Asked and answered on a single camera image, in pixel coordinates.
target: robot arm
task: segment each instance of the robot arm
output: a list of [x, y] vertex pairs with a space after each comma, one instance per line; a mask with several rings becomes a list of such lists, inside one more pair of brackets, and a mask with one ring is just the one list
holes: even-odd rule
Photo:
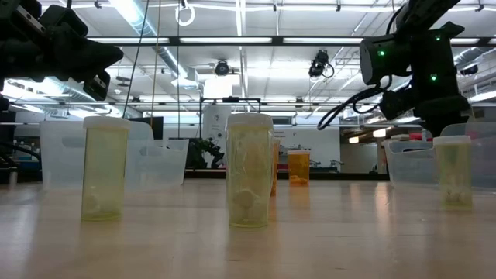
[[[360, 69], [363, 82], [375, 87], [333, 109], [321, 120], [319, 129], [330, 124], [347, 105], [353, 104], [355, 112], [365, 113], [356, 110], [356, 103], [380, 93], [383, 98], [379, 108], [387, 120], [414, 109], [414, 115], [423, 121], [422, 126], [434, 136], [439, 136], [448, 125], [466, 122], [461, 112], [470, 106], [459, 93], [450, 45], [450, 39], [464, 28], [448, 22], [440, 29], [429, 30], [459, 1], [410, 0], [395, 14], [397, 32], [389, 34], [388, 27], [388, 34], [364, 39], [360, 44]], [[412, 79], [407, 87], [393, 92], [388, 90], [393, 75]], [[384, 77], [389, 78], [389, 85], [381, 88]], [[331, 119], [322, 124], [330, 113], [334, 113]]]
[[88, 27], [71, 9], [51, 5], [41, 15], [36, 0], [2, 0], [0, 9], [0, 91], [6, 78], [41, 82], [55, 76], [84, 82], [95, 100], [105, 100], [105, 69], [123, 57], [113, 46], [86, 39]]

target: security camera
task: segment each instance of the security camera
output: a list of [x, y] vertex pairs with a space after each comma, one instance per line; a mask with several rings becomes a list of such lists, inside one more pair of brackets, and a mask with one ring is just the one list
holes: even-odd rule
[[218, 76], [226, 76], [229, 73], [229, 65], [227, 61], [221, 60], [217, 63], [215, 67], [215, 74]]

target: ceiling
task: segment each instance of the ceiling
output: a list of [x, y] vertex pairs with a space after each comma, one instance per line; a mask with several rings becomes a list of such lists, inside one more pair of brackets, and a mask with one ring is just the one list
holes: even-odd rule
[[[43, 5], [62, 5], [64, 1], [41, 0]], [[136, 36], [136, 32], [126, 20], [111, 7], [107, 1], [100, 1], [102, 9], [92, 7], [94, 0], [74, 0], [74, 11], [83, 19], [90, 29], [89, 36]], [[235, 0], [216, 1], [194, 1], [189, 0], [189, 4], [202, 4], [217, 6], [220, 8], [234, 9]], [[341, 5], [362, 5], [363, 7], [391, 7], [389, 0], [341, 0]], [[401, 2], [396, 1], [397, 9]], [[487, 7], [492, 7], [494, 1], [482, 1]], [[150, 1], [150, 5], [158, 5], [157, 0]], [[273, 0], [246, 0], [246, 7], [271, 7]], [[336, 4], [334, 1], [295, 1], [277, 0], [278, 6], [291, 6], [298, 4]], [[162, 4], [177, 4], [177, 1], [162, 1]], [[460, 1], [459, 7], [470, 7], [477, 5], [478, 1]], [[160, 24], [159, 9], [150, 8], [149, 19], [155, 26], [159, 26], [161, 36], [237, 36], [236, 12], [218, 9], [195, 9], [195, 20], [189, 26], [180, 26], [175, 19], [175, 7], [161, 8]], [[385, 33], [392, 12], [351, 12], [351, 11], [273, 11], [246, 12], [246, 17], [242, 26], [243, 36], [377, 36]], [[463, 11], [448, 12], [435, 25], [439, 27], [447, 21], [452, 21], [466, 28], [461, 36], [493, 36], [496, 34], [494, 24], [496, 12], [483, 10], [481, 12]], [[185, 21], [189, 15], [182, 15]], [[310, 91], [314, 85], [308, 78], [308, 67], [318, 50], [327, 50], [330, 57], [334, 57], [339, 52], [336, 59], [332, 61], [335, 65], [336, 75], [326, 81], [320, 81], [314, 90]], [[181, 46], [169, 47], [169, 50], [178, 57], [179, 63], [183, 66], [194, 67], [200, 73], [200, 80], [213, 78], [212, 65], [218, 60], [227, 60], [230, 67], [241, 68], [240, 51], [237, 46]], [[246, 96], [251, 98], [262, 98], [266, 101], [286, 102], [294, 101], [296, 97], [305, 97], [306, 101], [324, 102], [338, 100], [342, 101], [351, 95], [365, 89], [365, 85], [360, 77], [350, 82], [345, 88], [343, 85], [352, 77], [358, 74], [359, 60], [358, 48], [344, 47], [316, 47], [316, 46], [245, 46], [243, 48], [247, 62], [247, 83]], [[464, 48], [453, 48], [453, 54], [465, 50]], [[115, 78], [123, 76], [130, 78], [131, 66], [133, 65], [137, 47], [123, 47], [125, 58], [118, 64], [110, 67], [108, 72], [112, 76], [112, 85], [108, 96], [125, 100], [127, 88], [117, 86], [119, 81]], [[480, 65], [480, 75], [492, 73], [496, 63], [494, 56], [490, 56]], [[141, 99], [149, 101], [153, 94], [154, 64], [156, 54], [151, 47], [141, 47], [137, 61], [137, 69], [134, 74], [132, 96], [140, 96]], [[196, 90], [178, 90], [171, 84], [174, 78], [167, 70], [164, 62], [158, 57], [157, 60], [157, 81], [155, 95], [157, 101], [167, 102], [179, 99], [182, 101], [199, 98]], [[462, 81], [467, 81], [474, 77], [465, 77]], [[403, 83], [404, 79], [395, 78], [393, 87]], [[235, 95], [241, 95], [241, 90], [234, 90]]]

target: table surface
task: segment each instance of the table surface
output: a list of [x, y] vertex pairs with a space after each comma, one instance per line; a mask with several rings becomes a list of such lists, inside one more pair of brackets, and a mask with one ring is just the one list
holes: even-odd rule
[[496, 193], [371, 181], [279, 181], [270, 225], [228, 226], [226, 182], [126, 193], [118, 222], [80, 222], [81, 193], [0, 191], [0, 278], [494, 278]]

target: translucent cup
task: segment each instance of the translucent cup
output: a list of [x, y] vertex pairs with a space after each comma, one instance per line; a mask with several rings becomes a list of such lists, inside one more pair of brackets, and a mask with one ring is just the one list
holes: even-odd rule
[[277, 193], [277, 165], [279, 164], [279, 145], [281, 141], [279, 139], [274, 139], [274, 176], [272, 178], [272, 189], [270, 190], [270, 196], [274, 197]]
[[446, 207], [471, 207], [471, 140], [469, 136], [434, 138], [436, 163], [439, 168], [439, 189]]
[[274, 126], [268, 115], [231, 115], [227, 122], [227, 202], [229, 224], [268, 224], [273, 179]]
[[288, 151], [289, 185], [308, 186], [310, 181], [310, 151]]
[[119, 219], [124, 198], [130, 121], [87, 117], [81, 220]]

